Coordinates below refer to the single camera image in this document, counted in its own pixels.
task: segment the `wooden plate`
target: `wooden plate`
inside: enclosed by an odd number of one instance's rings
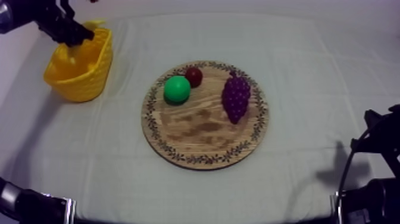
[[[164,101],[168,78],[183,75],[188,67],[203,73],[202,84],[191,90],[182,105]],[[251,86],[248,110],[233,125],[221,104],[229,72],[247,79]],[[220,169],[248,156],[264,137],[268,105],[257,83],[238,68],[218,61],[193,61],[164,73],[151,86],[142,107],[142,128],[153,149],[167,161],[195,170]]]

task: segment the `yellow basket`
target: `yellow basket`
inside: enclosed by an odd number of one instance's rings
[[[111,31],[96,28],[94,32],[94,39],[80,47],[59,45],[45,71],[45,82],[70,101],[92,100],[104,89],[113,60]]]

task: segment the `table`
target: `table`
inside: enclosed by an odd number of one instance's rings
[[[0,109],[0,171],[25,188],[77,200],[79,217],[118,223],[276,223],[330,214],[363,112],[400,102],[396,36],[263,14],[111,20],[114,61],[103,94],[63,101],[42,80],[55,49],[41,37]],[[218,60],[263,88],[262,144],[226,169],[195,172],[158,156],[140,111],[153,81],[187,61]],[[390,176],[356,155],[346,187]]]

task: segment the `toy fruit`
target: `toy fruit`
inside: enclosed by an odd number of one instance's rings
[[[183,76],[173,76],[164,85],[166,100],[174,103],[184,102],[190,95],[190,83]]]
[[[222,91],[222,105],[230,122],[237,124],[247,111],[250,98],[250,86],[244,77],[237,77],[231,71]]]
[[[203,73],[198,68],[190,67],[186,70],[185,78],[190,82],[190,86],[195,88],[201,84]]]

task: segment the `grape bunch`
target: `grape bunch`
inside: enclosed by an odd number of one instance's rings
[[[234,71],[229,74],[232,77],[228,78],[222,91],[222,105],[230,122],[237,124],[247,111],[250,85],[244,77],[237,77]]]

